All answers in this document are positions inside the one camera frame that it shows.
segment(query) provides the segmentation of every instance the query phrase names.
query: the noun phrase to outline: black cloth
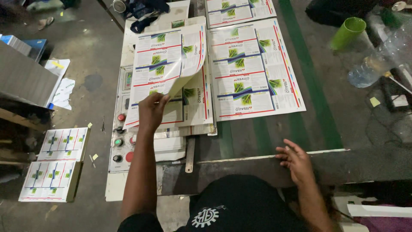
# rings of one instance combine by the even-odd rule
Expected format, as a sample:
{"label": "black cloth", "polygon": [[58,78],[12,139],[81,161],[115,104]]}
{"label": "black cloth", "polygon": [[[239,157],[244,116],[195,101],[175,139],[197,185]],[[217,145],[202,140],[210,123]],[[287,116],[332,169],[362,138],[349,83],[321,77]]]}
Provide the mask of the black cloth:
{"label": "black cloth", "polygon": [[[250,175],[218,179],[190,198],[190,218],[177,231],[307,231],[277,190]],[[118,232],[163,231],[150,213],[126,218]]]}

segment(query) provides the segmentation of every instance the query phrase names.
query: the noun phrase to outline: oil stain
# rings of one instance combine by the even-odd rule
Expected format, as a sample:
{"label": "oil stain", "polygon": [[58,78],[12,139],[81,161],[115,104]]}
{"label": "oil stain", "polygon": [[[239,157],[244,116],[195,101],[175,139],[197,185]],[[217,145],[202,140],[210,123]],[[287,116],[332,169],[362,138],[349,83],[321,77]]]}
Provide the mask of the oil stain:
{"label": "oil stain", "polygon": [[100,88],[102,85],[103,78],[99,74],[91,74],[87,75],[84,78],[84,83],[82,84],[84,87],[86,87],[87,91],[93,92]]}

